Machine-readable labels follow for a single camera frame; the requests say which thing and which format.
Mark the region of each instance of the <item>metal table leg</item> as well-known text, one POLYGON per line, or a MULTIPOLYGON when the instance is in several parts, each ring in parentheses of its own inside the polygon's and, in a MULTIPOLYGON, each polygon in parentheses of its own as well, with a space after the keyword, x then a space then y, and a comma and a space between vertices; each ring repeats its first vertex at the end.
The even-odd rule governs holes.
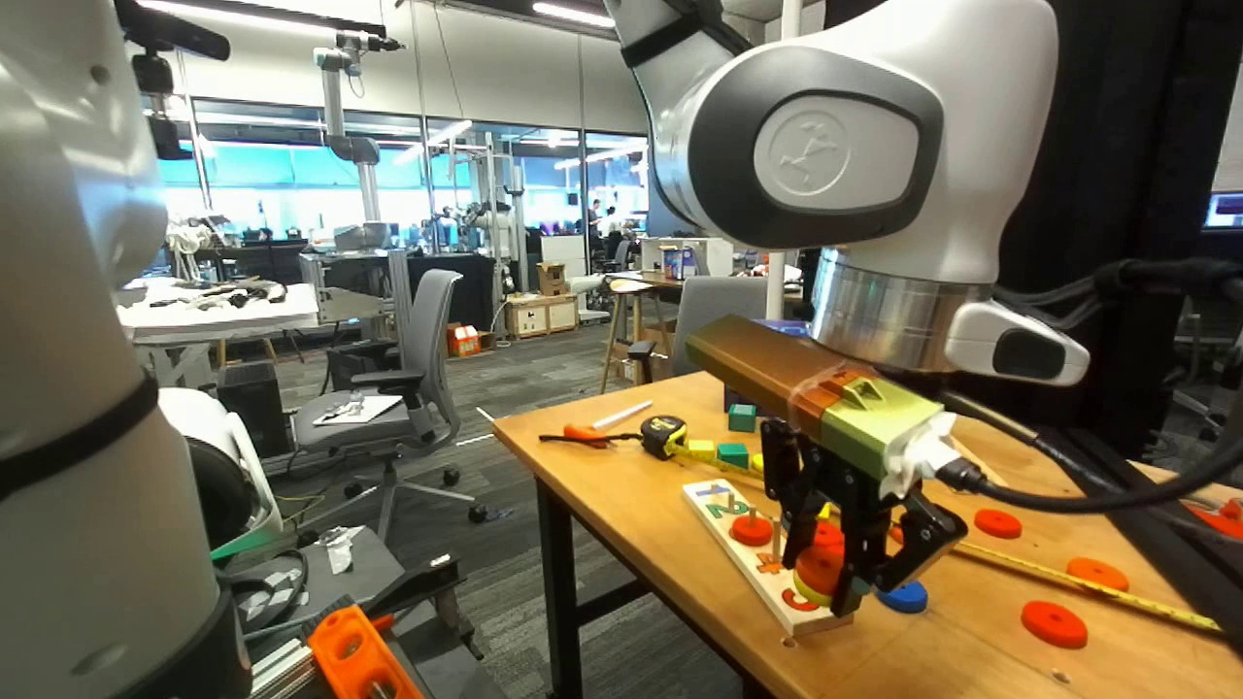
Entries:
POLYGON ((583 696, 570 508, 535 481, 552 696, 583 696))

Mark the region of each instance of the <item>black cable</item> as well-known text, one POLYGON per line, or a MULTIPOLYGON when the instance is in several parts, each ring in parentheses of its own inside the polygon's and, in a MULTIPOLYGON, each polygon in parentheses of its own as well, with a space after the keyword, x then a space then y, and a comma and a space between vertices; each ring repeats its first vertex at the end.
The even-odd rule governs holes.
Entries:
MULTIPOLYGON (((1077 459, 1070 459, 1066 449, 1055 449, 1053 444, 1038 438, 1038 432, 1016 425, 1014 420, 1000 420, 1000 412, 980 406, 967 396, 949 392, 944 398, 974 412, 980 420, 985 420, 991 425, 1014 433, 1016 444, 1040 449, 1046 459, 1053 459, 1055 464, 1092 472, 1089 464, 1081 464, 1077 459)), ((1049 495, 1049 494, 1026 494, 1026 489, 1010 489, 991 481, 974 462, 953 462, 944 468, 935 468, 941 481, 949 481, 953 489, 967 489, 967 494, 982 494, 1016 508, 1038 508, 1038 512, 1115 512, 1115 508, 1147 508, 1147 503, 1161 503, 1161 499, 1178 499, 1190 495, 1221 476, 1228 476, 1235 464, 1243 462, 1243 438, 1221 444, 1208 459, 1202 459, 1196 464, 1181 468, 1178 476, 1151 485, 1151 489, 1119 489, 1119 494, 1095 494, 1095 495, 1049 495)))

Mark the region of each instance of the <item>floor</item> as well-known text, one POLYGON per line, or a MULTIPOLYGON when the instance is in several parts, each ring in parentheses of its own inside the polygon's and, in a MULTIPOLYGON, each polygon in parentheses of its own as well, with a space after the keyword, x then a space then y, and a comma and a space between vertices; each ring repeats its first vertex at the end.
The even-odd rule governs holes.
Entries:
MULTIPOLYGON (((440 552, 458 554, 465 574, 458 607, 478 630, 487 675, 509 699, 546 696, 541 529, 531 476, 489 438, 480 412, 514 414, 598 392, 601 341, 606 326, 578 326, 451 361, 462 433, 431 459, 399 462, 405 476, 427 485, 440 485, 440 468, 456 464, 462 472, 458 489, 473 494, 489 508, 487 523, 471 523, 465 508, 456 499, 399 494, 387 542, 408 567, 440 552)), ((282 358, 275 371, 282 405, 298 405, 324 383, 324 354, 282 358)), ((320 472, 275 476, 275 494, 291 519, 310 508, 326 508, 342 485, 347 481, 320 472)), ((576 533, 576 559, 578 598, 594 598, 628 579, 628 572, 583 529, 576 533)), ((583 675, 587 696, 598 699, 741 696, 738 675, 655 598, 628 601, 583 630, 583 675)))

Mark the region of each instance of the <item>orange tool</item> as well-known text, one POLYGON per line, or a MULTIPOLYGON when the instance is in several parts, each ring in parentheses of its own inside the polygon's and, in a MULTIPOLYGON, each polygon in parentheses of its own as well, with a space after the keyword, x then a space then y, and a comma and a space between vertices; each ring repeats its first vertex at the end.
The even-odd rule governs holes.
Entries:
POLYGON ((618 444, 618 438, 645 438, 637 432, 598 432, 598 425, 587 425, 587 424, 567 424, 561 433, 541 433, 541 444, 587 444, 587 446, 606 446, 606 444, 618 444))
POLYGON ((333 696, 423 699, 363 607, 326 612, 310 633, 310 657, 333 696))

